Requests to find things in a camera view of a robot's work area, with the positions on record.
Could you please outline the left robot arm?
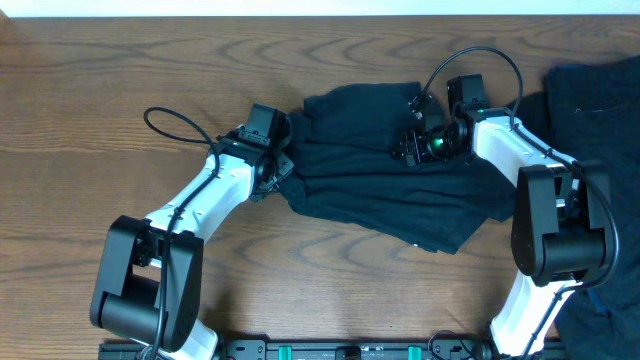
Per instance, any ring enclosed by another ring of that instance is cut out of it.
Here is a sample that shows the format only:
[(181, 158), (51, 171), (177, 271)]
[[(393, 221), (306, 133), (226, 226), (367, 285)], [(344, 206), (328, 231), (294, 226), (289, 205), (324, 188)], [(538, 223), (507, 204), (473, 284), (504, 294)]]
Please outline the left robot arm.
[(273, 191), (293, 168), (288, 138), (225, 136), (202, 170), (143, 219), (109, 227), (91, 323), (141, 344), (139, 359), (212, 359), (219, 337), (198, 318), (203, 249), (240, 203)]

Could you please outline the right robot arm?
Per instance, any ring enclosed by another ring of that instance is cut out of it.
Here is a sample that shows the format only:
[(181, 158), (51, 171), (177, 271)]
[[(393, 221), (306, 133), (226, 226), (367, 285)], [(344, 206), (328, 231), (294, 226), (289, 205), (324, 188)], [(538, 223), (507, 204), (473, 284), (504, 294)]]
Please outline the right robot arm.
[(576, 292), (612, 275), (619, 236), (609, 180), (597, 162), (579, 163), (529, 132), (507, 108), (454, 110), (449, 125), (404, 132), (391, 156), (408, 166), (470, 154), (515, 188), (511, 250), (518, 272), (492, 319), (490, 357), (526, 359)]

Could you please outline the dark teal t-shirt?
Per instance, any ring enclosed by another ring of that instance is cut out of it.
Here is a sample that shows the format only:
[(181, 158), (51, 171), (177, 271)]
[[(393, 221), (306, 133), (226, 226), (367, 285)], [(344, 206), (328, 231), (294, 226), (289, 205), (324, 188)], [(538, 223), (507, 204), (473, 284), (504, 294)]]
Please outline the dark teal t-shirt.
[(449, 254), (486, 220), (510, 218), (514, 187), (490, 163), (392, 158), (401, 133), (421, 125), (408, 106), (419, 90), (416, 82), (347, 85), (290, 112), (285, 153), (294, 168), (279, 192), (291, 209)]

